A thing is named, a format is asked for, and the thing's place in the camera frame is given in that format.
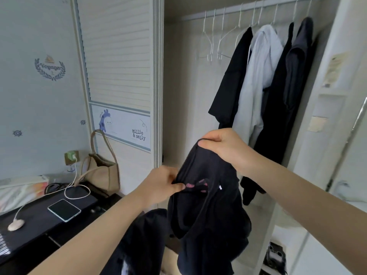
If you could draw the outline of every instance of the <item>light blue wall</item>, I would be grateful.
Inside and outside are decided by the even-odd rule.
[[[0,0],[0,8],[0,179],[63,172],[65,152],[89,150],[70,0]],[[46,55],[64,63],[63,78],[38,73],[34,60]]]

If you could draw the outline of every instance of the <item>laurel wreath decal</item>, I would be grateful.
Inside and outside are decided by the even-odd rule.
[[[56,81],[65,76],[65,73],[66,73],[65,65],[61,61],[59,61],[59,63],[60,63],[59,68],[61,69],[60,73],[57,74],[56,76],[51,76],[41,68],[40,59],[34,60],[34,66],[36,67],[36,70],[38,71],[38,73],[47,79],[51,79],[51,81]]]

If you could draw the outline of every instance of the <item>bag handle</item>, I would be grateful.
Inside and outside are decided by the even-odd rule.
[[[102,131],[101,129],[96,129],[96,130],[94,130],[94,131],[92,132],[92,134],[91,134],[91,148],[92,148],[92,152],[93,152],[93,153],[95,153],[95,148],[94,148],[94,141],[93,141],[93,138],[94,138],[94,135],[96,134],[96,132],[98,132],[98,133],[102,134],[102,137],[103,137],[103,139],[105,140],[105,143],[106,143],[106,145],[107,145],[108,149],[110,150],[110,152],[111,152],[111,154],[112,154],[112,156],[113,156],[113,159],[114,159],[115,163],[117,164],[117,159],[116,159],[116,156],[115,156],[115,154],[114,154],[114,152],[113,152],[113,150],[112,150],[112,147],[111,147],[110,143],[108,142],[108,140],[107,140],[107,138],[106,138],[105,134],[103,133],[103,131]]]
[[[88,171],[86,171],[86,172],[84,172],[83,174],[81,174],[80,175],[80,177],[75,181],[75,183],[74,183],[74,186],[77,186],[79,183],[80,183],[80,181],[87,175],[87,174],[89,174],[90,172],[93,172],[93,171],[96,171],[96,170],[99,170],[99,169],[102,169],[102,168],[108,168],[107,166],[99,166],[99,167],[95,167],[95,168],[93,168],[93,169],[90,169],[90,170],[88,170]]]

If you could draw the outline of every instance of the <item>black hoodie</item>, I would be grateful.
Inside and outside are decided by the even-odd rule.
[[[196,143],[173,183],[186,185],[171,196],[167,213],[181,242],[181,274],[233,274],[231,261],[245,249],[251,231],[235,169]]]

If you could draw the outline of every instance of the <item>wall outlet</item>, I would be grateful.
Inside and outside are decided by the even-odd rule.
[[[64,154],[65,165],[73,165],[80,161],[79,150],[71,150]]]

